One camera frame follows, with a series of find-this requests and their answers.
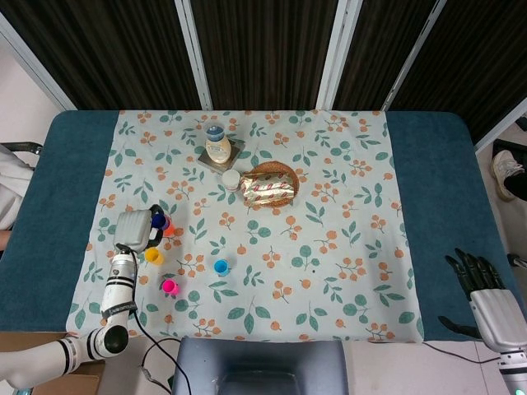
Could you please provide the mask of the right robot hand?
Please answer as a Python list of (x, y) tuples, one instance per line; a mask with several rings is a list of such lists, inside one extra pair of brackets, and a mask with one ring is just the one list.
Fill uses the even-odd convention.
[(526, 350), (526, 319), (513, 293), (496, 268), (484, 257), (455, 249), (456, 258), (445, 256), (469, 302), (475, 325), (454, 323), (440, 316), (441, 324), (454, 333), (481, 340), (496, 353)]

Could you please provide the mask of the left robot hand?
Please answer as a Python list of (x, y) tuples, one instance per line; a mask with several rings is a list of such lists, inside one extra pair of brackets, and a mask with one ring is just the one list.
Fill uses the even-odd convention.
[(157, 247), (163, 239), (166, 224), (165, 213), (156, 204), (147, 210), (122, 212), (114, 232), (114, 246), (119, 251), (135, 253)]

